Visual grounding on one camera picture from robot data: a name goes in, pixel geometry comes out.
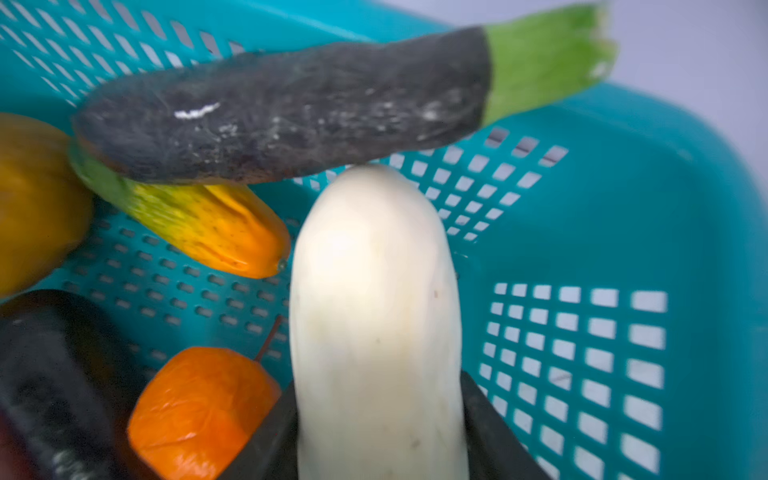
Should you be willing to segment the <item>white radish toy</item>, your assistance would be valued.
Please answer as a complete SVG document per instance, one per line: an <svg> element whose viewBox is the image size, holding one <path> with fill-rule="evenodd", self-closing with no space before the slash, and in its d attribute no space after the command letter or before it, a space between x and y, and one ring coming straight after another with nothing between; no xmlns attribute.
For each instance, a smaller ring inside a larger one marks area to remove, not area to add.
<svg viewBox="0 0 768 480"><path fill-rule="evenodd" d="M342 173L295 244L289 340L302 479L465 479L462 323L433 204L379 164Z"/></svg>

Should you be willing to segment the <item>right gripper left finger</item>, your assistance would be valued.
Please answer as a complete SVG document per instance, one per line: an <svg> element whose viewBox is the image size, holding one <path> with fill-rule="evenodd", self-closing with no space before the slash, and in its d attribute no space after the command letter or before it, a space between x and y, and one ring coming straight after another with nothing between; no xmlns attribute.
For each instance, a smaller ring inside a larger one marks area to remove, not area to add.
<svg viewBox="0 0 768 480"><path fill-rule="evenodd" d="M298 426L291 382L218 480L297 480Z"/></svg>

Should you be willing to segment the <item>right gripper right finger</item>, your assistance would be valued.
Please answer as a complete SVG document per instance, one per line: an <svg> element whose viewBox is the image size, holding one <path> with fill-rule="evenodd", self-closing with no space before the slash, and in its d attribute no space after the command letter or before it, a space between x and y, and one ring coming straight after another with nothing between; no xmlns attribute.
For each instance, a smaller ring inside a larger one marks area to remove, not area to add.
<svg viewBox="0 0 768 480"><path fill-rule="evenodd" d="M550 480L466 371L460 376L471 480Z"/></svg>

